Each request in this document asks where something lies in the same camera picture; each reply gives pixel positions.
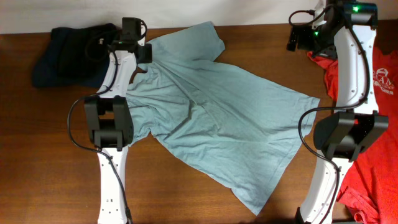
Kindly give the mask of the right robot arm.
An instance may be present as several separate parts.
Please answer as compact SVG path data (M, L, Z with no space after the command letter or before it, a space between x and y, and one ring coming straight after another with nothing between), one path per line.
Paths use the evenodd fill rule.
M358 1L319 1L304 24L291 23L287 50L338 61L338 99L313 133L317 157L310 190L295 214L299 224L331 223L338 191L358 156L388 128L373 87L377 6Z

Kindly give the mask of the light blue t-shirt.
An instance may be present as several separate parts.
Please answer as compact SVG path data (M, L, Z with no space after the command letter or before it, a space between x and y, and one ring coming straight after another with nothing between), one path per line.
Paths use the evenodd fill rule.
M171 154L260 213L301 146L319 99L218 63L211 22L151 40L152 62L128 86L134 141L152 135Z

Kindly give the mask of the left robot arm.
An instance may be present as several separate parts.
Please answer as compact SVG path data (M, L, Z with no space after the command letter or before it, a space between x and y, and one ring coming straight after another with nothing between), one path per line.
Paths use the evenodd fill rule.
M99 224L132 223L125 192L128 146L133 122L126 93L139 63L152 61L152 46L145 42L142 19L124 17L120 36L109 46L109 65L100 89L85 100L91 143L98 151L100 168Z

